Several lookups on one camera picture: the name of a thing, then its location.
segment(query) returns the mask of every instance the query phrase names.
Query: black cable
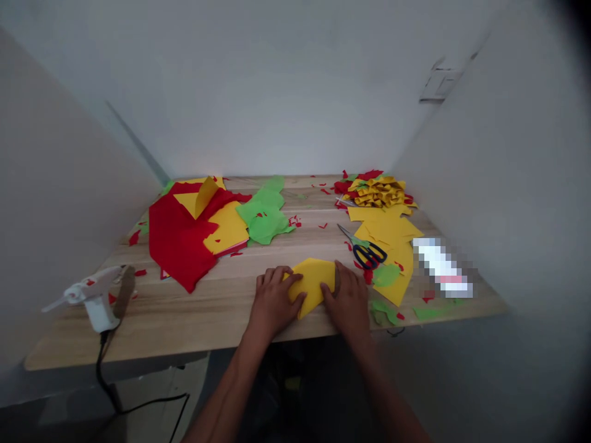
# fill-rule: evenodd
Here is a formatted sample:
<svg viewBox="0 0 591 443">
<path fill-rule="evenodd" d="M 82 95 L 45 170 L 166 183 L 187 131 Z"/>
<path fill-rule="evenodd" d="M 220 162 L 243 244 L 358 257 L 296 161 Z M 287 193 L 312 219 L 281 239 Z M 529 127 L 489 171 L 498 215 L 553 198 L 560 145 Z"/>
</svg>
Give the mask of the black cable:
<svg viewBox="0 0 591 443">
<path fill-rule="evenodd" d="M 406 329 L 406 327 L 403 327 L 398 332 L 390 332 L 389 330 L 386 329 L 386 332 L 389 333 L 392 338 L 396 338 L 397 336 L 399 336 L 400 334 L 402 334 L 405 329 Z"/>
<path fill-rule="evenodd" d="M 183 407 L 180 410 L 179 417 L 177 418 L 177 422 L 174 425 L 174 429 L 172 431 L 171 439 L 169 440 L 169 442 L 172 442 L 172 439 L 174 438 L 174 434 L 177 432 L 177 428 L 179 427 L 180 418 L 183 416 L 183 412 L 185 411 L 185 406 L 187 406 L 187 402 L 189 400 L 190 394 L 185 393 L 185 394 L 181 394 L 181 395 L 174 396 L 174 397 L 163 397 L 163 398 L 159 398 L 159 399 L 154 399 L 154 400 L 150 400 L 146 403 L 142 403 L 142 404 L 140 404 L 136 407 L 133 407 L 131 409 L 124 410 L 121 407 L 121 405 L 118 403 L 117 398 L 115 397 L 115 394 L 112 392 L 112 390 L 109 388 L 108 384 L 106 383 L 105 379 L 103 378 L 103 373 L 101 370 L 101 363 L 103 362 L 103 352 L 105 350 L 105 345 L 107 343 L 110 333 L 111 333 L 110 330 L 106 330 L 106 331 L 103 331 L 100 333 L 100 350 L 98 351 L 97 364 L 96 364 L 95 368 L 96 368 L 98 383 L 99 383 L 100 387 L 103 389 L 103 391 L 105 392 L 105 394 L 107 394 L 107 396 L 109 397 L 109 400 L 111 401 L 111 405 L 113 405 L 113 409 L 115 409 L 115 417 L 119 416 L 119 415 L 126 415 L 128 413 L 131 413 L 133 411 L 136 411 L 138 409 L 143 408 L 144 406 L 147 406 L 147 405 L 150 405 L 153 403 L 163 403 L 163 402 L 180 400 L 181 398 L 184 398 L 185 402 L 183 403 Z"/>
</svg>

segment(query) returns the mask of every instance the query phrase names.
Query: tabletop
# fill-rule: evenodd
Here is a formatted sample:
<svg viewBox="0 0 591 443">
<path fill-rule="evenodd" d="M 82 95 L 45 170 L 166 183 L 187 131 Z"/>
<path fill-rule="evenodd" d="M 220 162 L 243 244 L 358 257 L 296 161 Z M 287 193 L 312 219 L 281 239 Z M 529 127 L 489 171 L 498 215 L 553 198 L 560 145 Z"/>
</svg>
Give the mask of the tabletop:
<svg viewBox="0 0 591 443">
<path fill-rule="evenodd" d="M 266 179 L 268 177 L 229 177 L 224 183 L 232 192 L 253 194 Z M 324 187 L 321 184 L 326 183 L 326 189 L 329 189 L 340 179 L 336 175 L 286 177 L 285 188 L 281 192 L 285 198 L 282 211 L 288 218 L 297 215 L 302 226 L 291 233 L 278 235 L 270 245 L 256 244 L 242 250 L 242 255 L 220 258 L 191 294 L 173 279 L 160 280 L 160 267 L 151 259 L 148 250 L 148 235 L 140 236 L 136 245 L 129 246 L 129 237 L 135 229 L 130 231 L 101 267 L 129 265 L 122 281 L 111 290 L 117 296 L 113 310 L 121 319 L 121 325 L 113 334 L 104 361 L 237 346 L 248 323 L 256 276 L 267 268 L 294 266 L 313 257 L 340 260 L 360 273 L 353 266 L 353 254 L 348 250 L 347 239 L 337 223 L 355 232 L 361 222 L 349 221 L 348 215 L 334 206 L 336 195 L 332 191 L 331 195 L 321 191 Z M 415 210 L 410 221 L 425 236 L 442 237 L 422 211 Z M 325 229 L 319 227 L 325 223 Z M 145 269 L 147 274 L 135 277 L 135 270 L 140 269 Z M 413 276 L 400 306 L 400 313 L 405 318 L 400 321 L 400 326 L 492 316 L 507 310 L 501 297 L 479 275 L 475 275 L 473 283 L 477 297 L 454 309 L 447 309 L 438 317 L 420 321 L 412 309 L 427 306 L 416 281 L 416 276 Z M 370 302 L 385 300 L 371 287 L 369 298 Z M 437 309 L 447 303 L 449 300 L 436 298 L 429 301 L 428 307 Z M 371 327 L 372 330 L 380 329 L 373 319 Z M 302 320 L 290 325 L 275 341 L 335 333 L 324 305 L 320 304 Z M 84 306 L 69 306 L 26 358 L 25 368 L 41 370 L 94 364 L 98 348 L 99 335 L 92 330 Z"/>
</svg>

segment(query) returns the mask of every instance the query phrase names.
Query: scissors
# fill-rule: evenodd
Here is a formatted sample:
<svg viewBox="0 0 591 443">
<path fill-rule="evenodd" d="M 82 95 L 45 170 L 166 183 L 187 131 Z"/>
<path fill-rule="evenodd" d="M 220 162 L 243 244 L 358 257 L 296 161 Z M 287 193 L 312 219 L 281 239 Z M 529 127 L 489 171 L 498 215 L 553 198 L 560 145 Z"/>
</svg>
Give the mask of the scissors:
<svg viewBox="0 0 591 443">
<path fill-rule="evenodd" d="M 349 237 L 351 243 L 353 243 L 353 255 L 355 256 L 359 264 L 363 267 L 363 269 L 376 269 L 380 265 L 380 263 L 386 261 L 386 258 L 388 258 L 388 254 L 386 254 L 378 245 L 372 242 L 367 242 L 369 243 L 369 246 L 360 246 L 359 243 L 362 243 L 362 240 L 359 240 L 357 237 L 355 237 L 352 233 L 347 231 L 341 225 L 337 224 L 337 226 L 341 231 L 343 231 L 344 235 Z"/>
</svg>

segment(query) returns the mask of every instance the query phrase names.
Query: scissor handle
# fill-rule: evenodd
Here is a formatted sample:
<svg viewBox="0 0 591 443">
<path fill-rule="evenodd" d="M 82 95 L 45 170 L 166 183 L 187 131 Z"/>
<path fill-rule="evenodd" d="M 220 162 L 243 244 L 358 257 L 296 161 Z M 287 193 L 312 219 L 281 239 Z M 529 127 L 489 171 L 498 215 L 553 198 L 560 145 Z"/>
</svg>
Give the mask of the scissor handle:
<svg viewBox="0 0 591 443">
<path fill-rule="evenodd" d="M 375 249 L 378 251 L 380 255 L 376 254 L 375 251 L 371 250 L 370 248 Z M 378 245 L 375 243 L 369 242 L 368 248 L 363 248 L 359 245 L 353 246 L 353 254 L 363 269 L 376 269 L 380 263 L 383 263 L 386 258 L 388 258 L 388 254 L 386 254 Z"/>
</svg>

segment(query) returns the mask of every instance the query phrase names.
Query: white glue gun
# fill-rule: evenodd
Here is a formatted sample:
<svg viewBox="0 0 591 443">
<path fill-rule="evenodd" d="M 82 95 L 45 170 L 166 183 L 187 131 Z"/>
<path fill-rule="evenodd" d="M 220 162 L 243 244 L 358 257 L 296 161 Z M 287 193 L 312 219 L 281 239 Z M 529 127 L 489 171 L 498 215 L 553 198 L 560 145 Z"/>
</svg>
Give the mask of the white glue gun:
<svg viewBox="0 0 591 443">
<path fill-rule="evenodd" d="M 109 288 L 121 277 L 123 269 L 124 266 L 103 269 L 80 283 L 74 283 L 64 291 L 62 298 L 46 306 L 41 312 L 46 313 L 66 301 L 72 305 L 84 303 L 92 328 L 96 332 L 115 329 L 119 326 L 119 319 L 113 315 L 108 295 Z"/>
</svg>

